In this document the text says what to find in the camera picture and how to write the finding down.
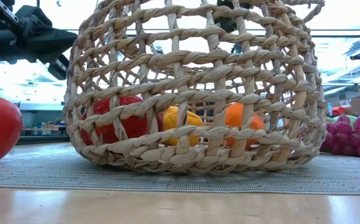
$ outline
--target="ceiling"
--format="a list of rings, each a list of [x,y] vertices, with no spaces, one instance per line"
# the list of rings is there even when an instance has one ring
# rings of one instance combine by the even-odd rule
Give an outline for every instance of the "ceiling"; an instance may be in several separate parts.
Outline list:
[[[214,4],[215,0],[209,0],[208,2]],[[40,0],[40,7],[53,22],[55,28],[71,30],[71,32],[77,33],[78,26],[93,13],[97,3],[98,1],[95,0],[82,1],[81,4],[79,0],[59,0],[61,6],[58,6],[56,0]],[[173,0],[173,4],[198,7],[200,1]],[[23,5],[35,6],[36,0],[16,0],[14,12]],[[144,9],[163,6],[164,0],[152,0],[142,5]],[[306,5],[292,6],[292,8],[297,11],[297,16],[301,18],[304,18],[311,11]],[[261,13],[259,9],[253,9],[253,11]],[[178,26],[202,29],[205,27],[205,22],[205,18],[202,17],[183,17],[178,20]],[[347,4],[345,4],[344,0],[326,0],[326,6],[321,13],[308,22],[307,26],[313,30],[340,30],[333,31],[334,35],[341,34],[344,36],[343,38],[313,39],[316,43],[318,66],[322,72],[324,82],[351,83],[356,78],[360,80],[360,60],[352,61],[348,56],[344,55],[350,50],[353,43],[360,40],[360,37],[346,37],[355,32],[360,32],[360,0],[348,0]],[[260,25],[252,22],[246,22],[246,27],[255,35],[263,31]],[[144,24],[143,28],[147,30],[146,32],[157,32],[156,29],[168,29],[167,18],[151,19]],[[130,26],[128,32],[132,32],[131,29],[135,29],[135,25]],[[165,53],[171,49],[171,40],[160,41],[156,44],[161,46]],[[221,43],[220,47],[230,51],[232,44]],[[198,38],[181,41],[180,48],[200,52],[208,51],[205,40]],[[69,50],[64,54],[69,57]],[[49,74],[47,67],[40,62],[18,61],[15,65],[2,62],[0,63],[0,90],[8,92],[5,95],[10,100],[32,98],[38,99],[42,103],[60,102],[65,92],[65,82],[55,79]]]

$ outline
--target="woven placemat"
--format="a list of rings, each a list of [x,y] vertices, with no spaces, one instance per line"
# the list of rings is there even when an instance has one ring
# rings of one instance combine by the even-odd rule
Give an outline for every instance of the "woven placemat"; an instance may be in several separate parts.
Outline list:
[[[14,148],[0,160],[0,187],[360,195],[360,158],[318,156],[297,170],[218,177],[147,174],[101,167],[79,156],[67,143],[52,144],[37,151]]]

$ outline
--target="woven rope basket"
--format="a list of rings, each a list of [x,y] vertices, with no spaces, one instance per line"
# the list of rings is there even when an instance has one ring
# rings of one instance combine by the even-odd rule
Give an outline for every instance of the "woven rope basket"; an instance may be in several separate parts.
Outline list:
[[[326,137],[326,101],[305,23],[324,1],[232,0],[234,9],[207,0],[196,8],[161,1],[161,8],[143,8],[148,0],[101,1],[80,26],[64,107],[67,131],[80,155],[129,170],[210,174],[293,169],[319,155]],[[296,17],[290,6],[308,3],[316,7],[306,18]],[[186,16],[203,18],[206,27],[181,29],[177,21]],[[158,17],[167,20],[169,30],[146,33],[143,24]],[[239,35],[215,24],[218,17],[233,18]],[[245,21],[260,24],[265,36],[249,33]],[[129,37],[132,25],[136,35]],[[195,37],[204,40],[206,52],[180,50],[182,41]],[[172,51],[158,53],[154,42],[160,40],[170,41]],[[231,54],[219,47],[222,43],[238,43],[242,53]],[[136,95],[143,101],[119,105],[120,97]],[[104,99],[110,111],[95,114],[93,103]],[[224,123],[231,103],[244,105],[241,127]],[[169,106],[178,107],[177,127],[159,131],[156,114]],[[187,125],[187,111],[202,111],[204,126]],[[249,128],[254,114],[264,120],[265,129]],[[121,122],[131,116],[146,116],[149,134],[128,138]],[[119,141],[105,143],[96,129],[112,124]],[[190,146],[193,136],[200,142]],[[179,138],[177,145],[162,144],[170,138]],[[232,147],[227,138],[235,139]],[[248,139],[258,144],[246,147]]]

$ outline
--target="orange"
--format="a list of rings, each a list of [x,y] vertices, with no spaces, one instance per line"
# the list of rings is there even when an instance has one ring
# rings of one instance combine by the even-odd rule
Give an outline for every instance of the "orange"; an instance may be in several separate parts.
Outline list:
[[[242,126],[242,113],[243,113],[243,104],[242,103],[234,103],[229,106],[225,113],[225,125],[228,125],[232,128],[241,127]],[[252,117],[252,122],[250,123],[250,128],[254,130],[264,129],[264,121],[256,114]],[[226,138],[227,146],[234,146],[235,139],[234,138]],[[255,144],[256,140],[248,139],[246,143],[246,148]]]

